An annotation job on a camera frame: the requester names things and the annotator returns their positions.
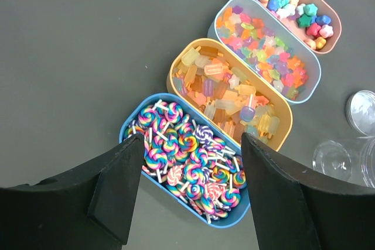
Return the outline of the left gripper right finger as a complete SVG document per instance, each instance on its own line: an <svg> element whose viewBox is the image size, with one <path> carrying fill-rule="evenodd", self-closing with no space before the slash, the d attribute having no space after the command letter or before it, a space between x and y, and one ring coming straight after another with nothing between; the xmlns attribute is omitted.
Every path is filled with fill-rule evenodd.
<svg viewBox="0 0 375 250"><path fill-rule="evenodd" d="M316 172L241 136L260 249L374 249L374 189Z"/></svg>

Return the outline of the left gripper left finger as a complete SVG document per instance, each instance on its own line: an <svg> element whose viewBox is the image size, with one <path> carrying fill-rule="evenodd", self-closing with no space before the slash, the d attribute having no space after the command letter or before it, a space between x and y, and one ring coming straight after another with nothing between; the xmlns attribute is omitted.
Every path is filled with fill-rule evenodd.
<svg viewBox="0 0 375 250"><path fill-rule="evenodd" d="M121 249L144 159L136 134L41 182L1 189L2 249Z"/></svg>

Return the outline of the blue tray of lollipops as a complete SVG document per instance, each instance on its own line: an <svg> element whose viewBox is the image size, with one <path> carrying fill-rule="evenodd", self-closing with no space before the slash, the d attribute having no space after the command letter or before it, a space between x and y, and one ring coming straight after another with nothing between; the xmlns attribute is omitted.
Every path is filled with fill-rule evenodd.
<svg viewBox="0 0 375 250"><path fill-rule="evenodd" d="M176 95L144 99L123 123L119 140L145 140L142 173L200 220L236 225L250 208L241 149Z"/></svg>

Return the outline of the clear round jar lid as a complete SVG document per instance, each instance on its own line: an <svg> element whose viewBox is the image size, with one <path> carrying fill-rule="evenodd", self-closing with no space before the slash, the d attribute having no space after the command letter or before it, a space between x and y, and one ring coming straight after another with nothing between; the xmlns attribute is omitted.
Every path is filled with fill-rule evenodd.
<svg viewBox="0 0 375 250"><path fill-rule="evenodd" d="M345 105L349 125L360 134L374 136L374 92L360 90L349 96Z"/></svg>

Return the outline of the clear plastic jar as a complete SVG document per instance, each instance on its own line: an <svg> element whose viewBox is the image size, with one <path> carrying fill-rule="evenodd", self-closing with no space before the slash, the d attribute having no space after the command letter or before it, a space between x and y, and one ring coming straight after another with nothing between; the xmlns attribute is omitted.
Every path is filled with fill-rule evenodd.
<svg viewBox="0 0 375 250"><path fill-rule="evenodd" d="M329 177L374 188L374 137L324 141L314 151L312 167Z"/></svg>

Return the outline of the pink tray of star candies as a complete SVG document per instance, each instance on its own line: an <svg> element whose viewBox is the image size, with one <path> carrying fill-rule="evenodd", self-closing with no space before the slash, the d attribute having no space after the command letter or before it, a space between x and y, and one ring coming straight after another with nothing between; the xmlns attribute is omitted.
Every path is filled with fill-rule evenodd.
<svg viewBox="0 0 375 250"><path fill-rule="evenodd" d="M324 0L256 0L316 54L336 46L342 24Z"/></svg>

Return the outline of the yellow tray of popsicle candies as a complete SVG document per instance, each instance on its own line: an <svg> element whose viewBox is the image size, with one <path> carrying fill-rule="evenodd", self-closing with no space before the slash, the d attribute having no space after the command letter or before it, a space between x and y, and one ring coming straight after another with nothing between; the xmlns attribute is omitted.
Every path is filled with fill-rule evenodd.
<svg viewBox="0 0 375 250"><path fill-rule="evenodd" d="M213 39L189 43L172 62L166 85L236 144L248 132L278 151L291 131L292 111L282 95Z"/></svg>

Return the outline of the light blue tray of gummies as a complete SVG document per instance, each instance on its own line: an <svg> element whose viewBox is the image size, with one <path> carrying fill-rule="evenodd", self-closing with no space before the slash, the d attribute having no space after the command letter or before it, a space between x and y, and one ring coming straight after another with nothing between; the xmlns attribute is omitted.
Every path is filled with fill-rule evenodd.
<svg viewBox="0 0 375 250"><path fill-rule="evenodd" d="M315 54L258 1L227 1L207 35L225 45L291 105L309 100L320 82L321 65Z"/></svg>

